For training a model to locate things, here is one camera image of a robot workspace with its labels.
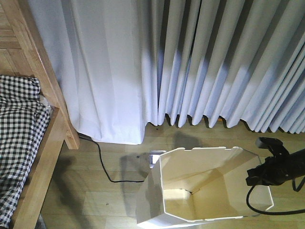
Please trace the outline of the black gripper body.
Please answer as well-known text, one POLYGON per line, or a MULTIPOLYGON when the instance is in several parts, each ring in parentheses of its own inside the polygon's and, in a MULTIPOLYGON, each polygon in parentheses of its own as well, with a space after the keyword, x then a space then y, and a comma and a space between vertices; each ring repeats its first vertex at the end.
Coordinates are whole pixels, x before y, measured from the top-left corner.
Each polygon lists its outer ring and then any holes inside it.
POLYGON ((292 180, 286 160, 275 157, 267 157, 263 164, 247 170, 247 174, 248 177, 245 180, 248 186, 279 186, 292 180))

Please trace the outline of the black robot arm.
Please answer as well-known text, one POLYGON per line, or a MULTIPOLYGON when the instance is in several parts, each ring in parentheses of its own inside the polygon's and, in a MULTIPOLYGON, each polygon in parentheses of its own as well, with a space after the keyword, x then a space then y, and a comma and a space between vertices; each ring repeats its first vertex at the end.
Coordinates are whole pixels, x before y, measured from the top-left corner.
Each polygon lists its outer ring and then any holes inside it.
POLYGON ((248 186, 279 186, 288 180, 305 175, 305 151, 290 154, 287 150, 275 150, 263 164, 247 170, 248 186))

